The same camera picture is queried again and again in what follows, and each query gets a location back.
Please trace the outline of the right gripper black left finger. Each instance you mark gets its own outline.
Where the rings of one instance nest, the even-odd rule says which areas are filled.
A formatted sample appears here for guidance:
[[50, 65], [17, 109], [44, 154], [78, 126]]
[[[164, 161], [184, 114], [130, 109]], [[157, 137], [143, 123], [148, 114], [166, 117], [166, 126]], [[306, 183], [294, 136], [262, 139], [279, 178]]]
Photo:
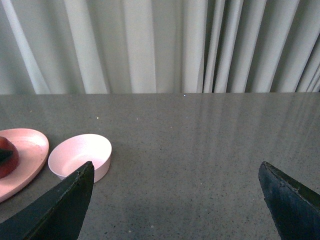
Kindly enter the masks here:
[[88, 210], [95, 169], [88, 161], [0, 225], [2, 240], [76, 240]]

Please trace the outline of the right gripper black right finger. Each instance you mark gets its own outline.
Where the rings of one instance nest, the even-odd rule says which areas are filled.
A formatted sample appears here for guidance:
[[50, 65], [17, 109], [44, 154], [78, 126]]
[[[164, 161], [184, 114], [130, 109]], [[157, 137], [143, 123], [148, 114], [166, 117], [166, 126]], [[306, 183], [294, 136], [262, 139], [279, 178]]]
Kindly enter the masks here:
[[272, 164], [258, 170], [264, 201], [282, 240], [320, 238], [320, 195]]

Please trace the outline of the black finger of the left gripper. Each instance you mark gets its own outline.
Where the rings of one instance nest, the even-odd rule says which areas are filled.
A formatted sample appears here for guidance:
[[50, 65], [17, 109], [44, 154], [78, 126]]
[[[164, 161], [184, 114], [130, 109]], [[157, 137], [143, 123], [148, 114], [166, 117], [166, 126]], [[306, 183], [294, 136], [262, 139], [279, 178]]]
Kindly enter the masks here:
[[14, 151], [9, 149], [0, 149], [0, 164], [4, 164], [9, 161], [13, 156]]

